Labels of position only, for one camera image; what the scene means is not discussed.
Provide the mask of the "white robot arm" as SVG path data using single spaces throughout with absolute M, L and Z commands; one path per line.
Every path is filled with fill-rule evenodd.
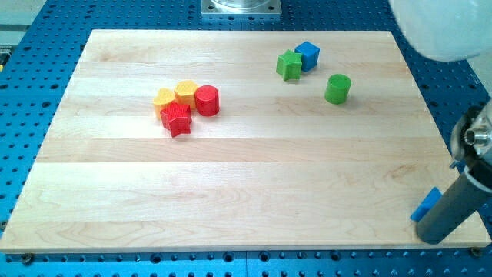
M 390 0 L 409 44 L 439 62 L 491 51 L 491 0 Z

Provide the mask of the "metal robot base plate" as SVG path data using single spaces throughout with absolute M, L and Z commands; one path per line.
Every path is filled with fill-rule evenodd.
M 280 0 L 201 0 L 201 14 L 207 16 L 280 15 Z

